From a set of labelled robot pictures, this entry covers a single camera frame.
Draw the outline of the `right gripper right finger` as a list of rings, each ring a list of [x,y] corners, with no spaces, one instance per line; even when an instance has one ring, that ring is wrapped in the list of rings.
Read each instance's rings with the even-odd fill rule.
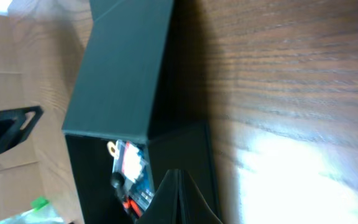
[[[206,203],[195,181],[185,170],[178,171],[179,221],[182,224],[222,224]]]

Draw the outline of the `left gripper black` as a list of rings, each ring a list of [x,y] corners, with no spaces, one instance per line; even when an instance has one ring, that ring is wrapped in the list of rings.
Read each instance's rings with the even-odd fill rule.
[[[19,117],[24,120],[21,122],[19,130],[14,133],[14,139],[9,146],[10,149],[27,140],[44,113],[41,106],[19,108],[16,109],[16,111]],[[13,123],[12,119],[0,119],[0,154],[6,150],[6,144],[2,143],[3,136],[7,133]]]

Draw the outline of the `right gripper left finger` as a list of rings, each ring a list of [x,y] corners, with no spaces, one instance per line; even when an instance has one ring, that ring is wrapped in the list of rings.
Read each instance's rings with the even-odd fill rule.
[[[168,170],[149,207],[136,224],[176,224],[178,211],[178,170]]]

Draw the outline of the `red handled cutting pliers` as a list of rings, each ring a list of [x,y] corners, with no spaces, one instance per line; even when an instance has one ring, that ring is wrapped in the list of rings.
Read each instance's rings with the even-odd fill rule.
[[[143,214],[143,211],[133,199],[125,199],[122,205],[131,218],[139,219]]]

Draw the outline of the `precision screwdriver set case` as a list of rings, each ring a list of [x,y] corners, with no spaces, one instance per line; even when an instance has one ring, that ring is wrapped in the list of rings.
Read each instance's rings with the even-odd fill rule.
[[[112,173],[120,172],[126,179],[126,197],[133,199],[144,212],[149,207],[153,197],[147,168],[147,162],[141,147],[130,141],[117,140],[119,157],[114,158]]]

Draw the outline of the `black yellow screwdriver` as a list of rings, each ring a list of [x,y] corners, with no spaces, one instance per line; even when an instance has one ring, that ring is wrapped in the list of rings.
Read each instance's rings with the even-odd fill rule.
[[[111,185],[114,188],[116,197],[121,201],[126,201],[125,177],[120,172],[113,172],[111,176]]]

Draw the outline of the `dark green box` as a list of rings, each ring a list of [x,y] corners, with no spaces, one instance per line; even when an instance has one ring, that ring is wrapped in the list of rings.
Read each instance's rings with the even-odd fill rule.
[[[91,1],[89,37],[62,131],[85,223],[136,223],[110,181],[107,143],[141,147],[154,195],[185,170],[221,220],[200,82],[204,40],[194,1]]]

